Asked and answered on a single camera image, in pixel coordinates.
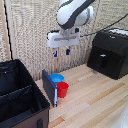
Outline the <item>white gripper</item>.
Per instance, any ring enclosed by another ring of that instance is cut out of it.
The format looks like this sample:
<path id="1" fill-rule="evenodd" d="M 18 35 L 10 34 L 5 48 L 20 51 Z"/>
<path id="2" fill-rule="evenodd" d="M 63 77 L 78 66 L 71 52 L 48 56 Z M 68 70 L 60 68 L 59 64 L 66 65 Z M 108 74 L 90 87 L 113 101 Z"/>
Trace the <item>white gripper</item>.
<path id="1" fill-rule="evenodd" d="M 58 48 L 72 46 L 79 43 L 80 29 L 73 28 L 68 30 L 52 30 L 47 33 L 47 46 L 49 48 Z M 66 55 L 70 55 L 70 49 L 66 49 Z M 57 57 L 58 52 L 54 50 L 53 56 Z"/>

